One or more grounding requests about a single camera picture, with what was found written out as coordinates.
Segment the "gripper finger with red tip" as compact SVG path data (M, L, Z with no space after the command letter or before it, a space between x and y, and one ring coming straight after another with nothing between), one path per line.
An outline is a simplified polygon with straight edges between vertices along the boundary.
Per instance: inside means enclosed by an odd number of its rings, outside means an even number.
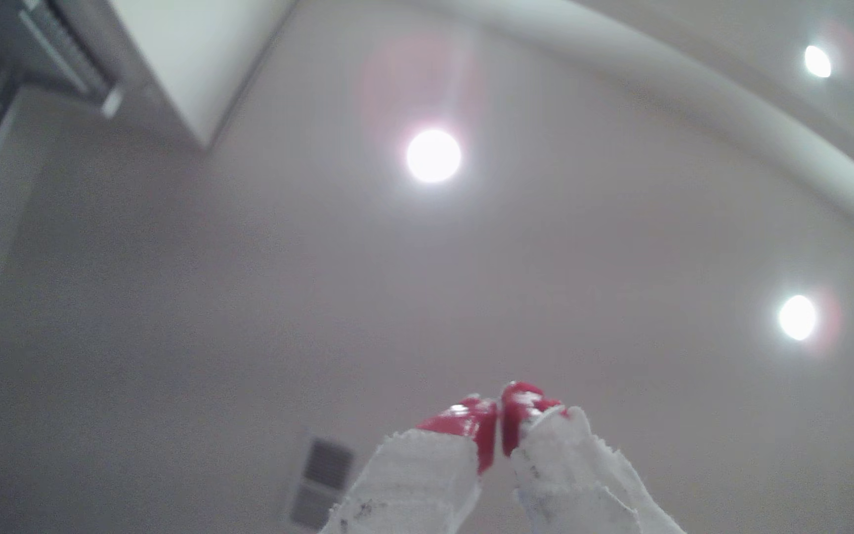
M469 395L386 437L321 533L457 533L495 452L497 402Z
M579 406L514 381L501 394L502 444L533 533L684 533L631 462Z

